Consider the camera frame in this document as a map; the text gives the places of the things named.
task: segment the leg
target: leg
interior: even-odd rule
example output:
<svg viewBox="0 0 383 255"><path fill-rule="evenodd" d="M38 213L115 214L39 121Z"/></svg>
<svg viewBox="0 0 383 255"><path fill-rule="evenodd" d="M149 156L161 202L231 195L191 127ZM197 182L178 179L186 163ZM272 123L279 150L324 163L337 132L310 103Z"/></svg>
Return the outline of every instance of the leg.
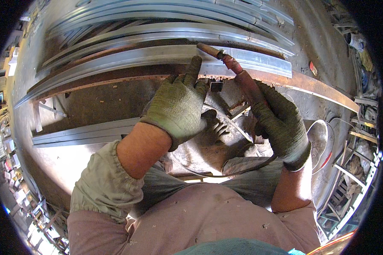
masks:
<svg viewBox="0 0 383 255"><path fill-rule="evenodd" d="M166 174L162 163L156 162L144 176L143 200L133 205L129 215L138 219L149 208L188 185L191 184Z"/></svg>
<svg viewBox="0 0 383 255"><path fill-rule="evenodd" d="M223 174L235 173L254 167L267 160L267 157L235 157L223 166ZM235 176L222 185L236 191L253 204L271 208L271 200L281 175L282 161L276 159L259 170Z"/></svg>

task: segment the glove cuff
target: glove cuff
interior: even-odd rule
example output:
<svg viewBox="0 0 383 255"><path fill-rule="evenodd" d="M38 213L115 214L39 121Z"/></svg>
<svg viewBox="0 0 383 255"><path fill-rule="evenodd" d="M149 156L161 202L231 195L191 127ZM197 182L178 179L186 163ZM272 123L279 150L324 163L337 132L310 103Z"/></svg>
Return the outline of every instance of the glove cuff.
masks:
<svg viewBox="0 0 383 255"><path fill-rule="evenodd" d="M169 152L172 152L172 151L176 150L177 147L179 147L178 140L163 125L159 124L158 121L153 120L148 115L145 115L142 118L140 118L139 122L143 122L143 123L147 123L147 124L150 124L150 125L154 125L154 126L160 128L160 129L164 130L170 136L170 138L171 138L171 147L169 149Z"/></svg>
<svg viewBox="0 0 383 255"><path fill-rule="evenodd" d="M308 142L308 145L306 146L304 152L296 161L289 162L289 163L284 162L285 168L290 172L296 172L301 170L305 166L306 161L311 155L311 148L312 148L311 142Z"/></svg>

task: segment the pink shirt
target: pink shirt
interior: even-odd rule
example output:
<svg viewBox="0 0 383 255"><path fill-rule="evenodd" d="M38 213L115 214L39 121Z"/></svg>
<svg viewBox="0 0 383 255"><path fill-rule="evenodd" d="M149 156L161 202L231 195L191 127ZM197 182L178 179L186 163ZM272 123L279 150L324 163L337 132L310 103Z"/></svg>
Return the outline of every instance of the pink shirt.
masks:
<svg viewBox="0 0 383 255"><path fill-rule="evenodd" d="M201 242L258 239L289 251L320 246L316 209L272 213L219 184L188 186L151 207L126 231L109 215L75 211L68 218L71 254L173 254Z"/></svg>

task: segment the glove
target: glove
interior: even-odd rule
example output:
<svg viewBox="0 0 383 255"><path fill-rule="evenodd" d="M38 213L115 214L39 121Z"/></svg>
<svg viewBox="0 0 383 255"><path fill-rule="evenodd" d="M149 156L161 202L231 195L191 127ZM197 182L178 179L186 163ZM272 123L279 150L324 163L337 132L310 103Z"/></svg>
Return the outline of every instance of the glove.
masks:
<svg viewBox="0 0 383 255"><path fill-rule="evenodd" d="M298 108L275 88L262 82L256 83L269 104L267 107L263 103L257 103L251 108L258 120L256 135L270 139L272 150L284 161L287 170L301 170L310 156L311 143Z"/></svg>
<svg viewBox="0 0 383 255"><path fill-rule="evenodd" d="M203 131L216 118L215 110L201 114L207 86L196 83L202 59L192 58L186 74L166 78L153 97L150 108L140 119L165 130L172 139L169 152Z"/></svg>

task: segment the floor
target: floor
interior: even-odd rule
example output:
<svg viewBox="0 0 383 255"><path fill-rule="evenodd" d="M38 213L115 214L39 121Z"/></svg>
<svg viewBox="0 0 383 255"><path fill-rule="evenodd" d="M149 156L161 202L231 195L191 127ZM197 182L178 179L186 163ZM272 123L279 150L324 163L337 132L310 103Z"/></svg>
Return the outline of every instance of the floor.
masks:
<svg viewBox="0 0 383 255"><path fill-rule="evenodd" d="M292 69L314 77L309 69L309 62L312 61L318 69L317 79L354 95L356 93L355 76L351 59L347 55L347 44L342 35L332 27L322 2L271 0L269 3L294 18L295 26L281 25L284 32L295 42L292 50L297 54L287 59L291 62ZM38 81L35 79L36 67L42 62L49 43L44 39L46 28L59 17L74 10L74 5L73 1L63 1L63 4L59 1L51 1L41 13L34 29L35 33L21 45L14 80L9 79L10 105L22 98L26 91ZM160 80L120 82L75 91L68 98L59 95L57 105L63 106L69 118L57 116L54 119L53 113L40 109L44 132L138 117L153 97L160 82ZM221 108L230 107L238 102L241 95L235 93L233 84L233 82L227 82L223 92L209 94L206 103ZM349 110L319 97L282 87L277 90L298 106L302 117L306 120L329 120L332 117L348 119L351 115ZM46 104L51 107L51 100L48 100ZM48 201L69 210L74 184L86 167L91 154L102 147L102 144L33 148L31 137L35 134L35 125L31 104L26 103L16 110L10 110L10 115L12 133L18 153L21 154L19 158L22 168L25 171L28 170ZM336 139L331 161L343 149L342 144L347 135L345 124L332 124ZM237 137L234 141L236 142L229 144L229 147L234 146L232 153L235 153L244 138ZM331 147L332 137L322 158L326 158ZM232 153L228 151L223 157L230 157ZM335 175L335 169L326 167L313 177L312 191L317 207L323 201Z"/></svg>

